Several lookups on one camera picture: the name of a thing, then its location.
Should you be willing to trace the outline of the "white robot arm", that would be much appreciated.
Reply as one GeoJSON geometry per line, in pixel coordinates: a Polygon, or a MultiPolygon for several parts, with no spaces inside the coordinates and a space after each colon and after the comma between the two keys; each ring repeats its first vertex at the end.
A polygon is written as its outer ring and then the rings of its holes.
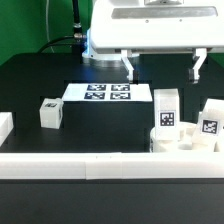
{"type": "Polygon", "coordinates": [[[189,80],[210,52],[224,52],[224,0],[92,0],[86,62],[122,63],[131,83],[138,73],[129,59],[140,54],[190,53],[189,80]]]}

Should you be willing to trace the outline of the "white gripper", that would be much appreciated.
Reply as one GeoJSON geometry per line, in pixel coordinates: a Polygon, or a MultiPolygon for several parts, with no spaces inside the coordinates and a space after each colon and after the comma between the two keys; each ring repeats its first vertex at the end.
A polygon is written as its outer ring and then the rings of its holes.
{"type": "Polygon", "coordinates": [[[99,53],[121,51],[131,84],[138,83],[132,52],[193,50],[189,81],[197,84],[207,49],[224,48],[224,0],[97,0],[90,43],[99,53]]]}

